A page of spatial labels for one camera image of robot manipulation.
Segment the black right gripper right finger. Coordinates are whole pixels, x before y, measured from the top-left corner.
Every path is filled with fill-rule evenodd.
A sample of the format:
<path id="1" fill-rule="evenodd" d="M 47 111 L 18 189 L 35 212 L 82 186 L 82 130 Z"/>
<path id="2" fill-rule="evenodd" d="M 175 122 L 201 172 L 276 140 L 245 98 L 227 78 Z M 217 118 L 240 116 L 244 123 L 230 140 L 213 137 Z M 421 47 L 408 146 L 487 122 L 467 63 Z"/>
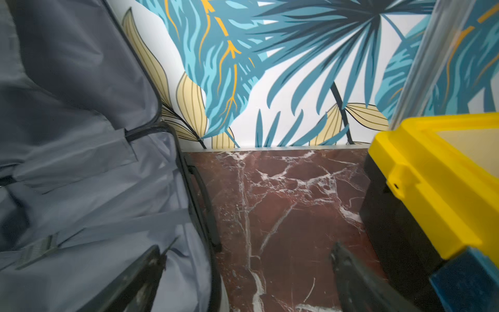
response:
<path id="1" fill-rule="evenodd" d="M 343 244 L 332 251 L 335 283 L 343 311 L 418 311 L 419 309 L 357 259 Z"/>

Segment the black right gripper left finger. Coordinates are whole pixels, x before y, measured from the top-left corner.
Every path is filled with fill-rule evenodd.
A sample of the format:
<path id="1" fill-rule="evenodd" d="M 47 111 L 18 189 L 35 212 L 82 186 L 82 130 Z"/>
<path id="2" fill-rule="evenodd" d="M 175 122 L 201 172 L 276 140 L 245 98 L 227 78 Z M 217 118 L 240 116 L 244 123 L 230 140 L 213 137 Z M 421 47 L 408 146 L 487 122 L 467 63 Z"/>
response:
<path id="1" fill-rule="evenodd" d="M 153 245 L 79 310 L 151 311 L 166 260 Z"/>

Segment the silver space-print hard suitcase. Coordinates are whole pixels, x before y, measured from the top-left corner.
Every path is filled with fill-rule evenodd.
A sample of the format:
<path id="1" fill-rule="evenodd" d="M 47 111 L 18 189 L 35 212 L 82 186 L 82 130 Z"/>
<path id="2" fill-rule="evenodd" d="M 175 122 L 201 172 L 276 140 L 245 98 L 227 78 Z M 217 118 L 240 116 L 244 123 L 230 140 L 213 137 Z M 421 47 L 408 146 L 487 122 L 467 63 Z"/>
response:
<path id="1" fill-rule="evenodd" d="M 80 311 L 147 249 L 151 311 L 229 311 L 168 80 L 131 10 L 1 2 L 1 310 Z"/>

